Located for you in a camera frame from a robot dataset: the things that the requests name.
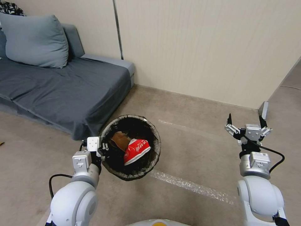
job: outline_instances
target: black trash bag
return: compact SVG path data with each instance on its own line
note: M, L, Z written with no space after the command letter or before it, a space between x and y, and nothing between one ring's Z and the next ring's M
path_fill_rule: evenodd
M131 139L147 140L151 149L135 162L124 165L124 152L110 144L113 135L122 131ZM124 115L110 122L101 134L101 142L107 143L104 167L122 180L130 181L144 177L159 161L161 140L155 126L146 118L136 115Z

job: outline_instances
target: floor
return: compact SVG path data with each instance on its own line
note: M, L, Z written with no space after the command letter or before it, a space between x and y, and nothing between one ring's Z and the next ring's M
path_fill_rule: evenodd
M288 78L288 85L301 88L300 74L301 67ZM112 119L136 114L150 120L162 141L154 172L190 181L199 191L183 188L187 183L181 187L158 180L155 173L125 182L103 168L99 205L90 225L126 225L150 218L194 226L242 225L236 190L240 148L224 130L229 113L238 127L259 123L253 109L134 86ZM282 191L290 225L300 221L300 115L300 90L280 87L270 100L267 122L273 132L263 141L286 156L271 182ZM50 205L48 179L73 173L71 157L80 143L64 132L3 112L0 141L5 141L0 146L0 225L44 225ZM275 163L279 157L271 154L271 159ZM66 183L68 178L54 179L54 191ZM231 202L214 199L214 194L224 194Z

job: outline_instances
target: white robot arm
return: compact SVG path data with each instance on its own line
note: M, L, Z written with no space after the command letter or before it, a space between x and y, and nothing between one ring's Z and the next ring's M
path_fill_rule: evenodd
M99 137L89 137L87 149L72 157L75 172L71 182L54 195L46 225L89 225L98 204L95 189L101 172L99 145Z
M272 129L267 127L261 116L259 119L261 126L246 124L245 128L238 129L232 125L230 114L225 124L225 129L238 140L238 145L242 148L240 174L243 180L238 182L237 190L245 213L244 224L245 226L288 226L282 194L269 182L270 172L283 162L284 156L279 153L283 159L269 170L270 157L267 153L261 153L260 148L265 147L262 147L260 142ZM260 220L254 214L269 217L270 221Z

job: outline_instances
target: gray cushion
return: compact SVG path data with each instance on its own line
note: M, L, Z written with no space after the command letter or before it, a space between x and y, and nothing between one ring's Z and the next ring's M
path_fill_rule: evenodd
M0 57L5 57L6 37L3 31L0 30Z
M0 21L9 59L40 67L66 66L68 42L55 16L21 17L0 13Z

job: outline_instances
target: beige wall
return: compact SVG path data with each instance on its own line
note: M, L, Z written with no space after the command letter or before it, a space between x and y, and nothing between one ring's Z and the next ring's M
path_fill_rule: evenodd
M300 0L116 0L137 84L258 108L301 56Z
M86 53L120 59L112 0L13 0L26 15L54 14L74 24Z

